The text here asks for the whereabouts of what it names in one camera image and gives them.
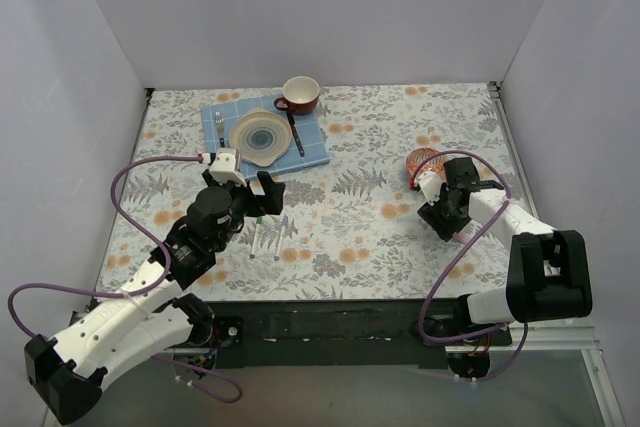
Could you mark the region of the white green marker pen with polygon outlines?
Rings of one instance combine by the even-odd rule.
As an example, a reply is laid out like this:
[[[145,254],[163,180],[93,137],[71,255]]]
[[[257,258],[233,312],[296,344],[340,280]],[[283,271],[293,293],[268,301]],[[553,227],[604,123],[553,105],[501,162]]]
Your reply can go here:
[[[250,250],[250,255],[249,255],[250,259],[255,259],[255,257],[256,257],[256,252],[257,252],[258,245],[259,245],[259,237],[260,237],[261,228],[262,228],[262,224],[256,224],[256,222],[255,222],[254,235],[253,235],[253,240],[252,240],[252,245],[251,245],[251,250]]]

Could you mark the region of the white blue marker pen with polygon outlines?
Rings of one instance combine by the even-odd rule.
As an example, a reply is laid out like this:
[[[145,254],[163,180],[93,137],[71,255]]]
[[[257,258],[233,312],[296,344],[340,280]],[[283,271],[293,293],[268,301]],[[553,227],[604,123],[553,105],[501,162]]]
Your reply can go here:
[[[280,230],[279,230],[279,236],[278,236],[278,239],[277,239],[277,242],[276,242],[276,251],[275,251],[275,255],[273,257],[274,261],[276,261],[276,262],[279,261],[279,259],[280,259],[280,251],[281,251],[281,248],[282,248],[283,239],[285,237],[285,233],[286,233],[288,225],[283,225],[283,223],[281,222],[281,227],[280,227]]]

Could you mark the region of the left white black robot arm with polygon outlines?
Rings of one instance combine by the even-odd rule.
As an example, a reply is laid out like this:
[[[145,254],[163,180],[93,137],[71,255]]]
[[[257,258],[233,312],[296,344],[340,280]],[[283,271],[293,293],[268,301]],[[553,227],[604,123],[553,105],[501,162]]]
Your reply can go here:
[[[187,290],[246,218],[282,212],[285,185],[261,171],[256,194],[244,181],[203,176],[206,188],[128,282],[71,326],[26,343],[29,384],[60,424],[84,417],[111,383],[162,350],[211,339],[214,314]]]

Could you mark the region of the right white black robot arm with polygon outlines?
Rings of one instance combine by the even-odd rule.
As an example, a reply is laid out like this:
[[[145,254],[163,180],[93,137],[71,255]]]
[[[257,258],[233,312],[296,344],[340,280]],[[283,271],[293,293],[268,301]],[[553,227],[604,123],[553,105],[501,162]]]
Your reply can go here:
[[[441,240],[451,240],[475,221],[509,254],[505,286],[459,298],[452,330],[460,342],[479,342],[489,324],[591,314],[586,245],[579,232],[558,230],[529,214],[510,200],[504,184],[481,179],[467,156],[442,165],[429,162],[414,171],[410,183],[425,197],[418,215]]]

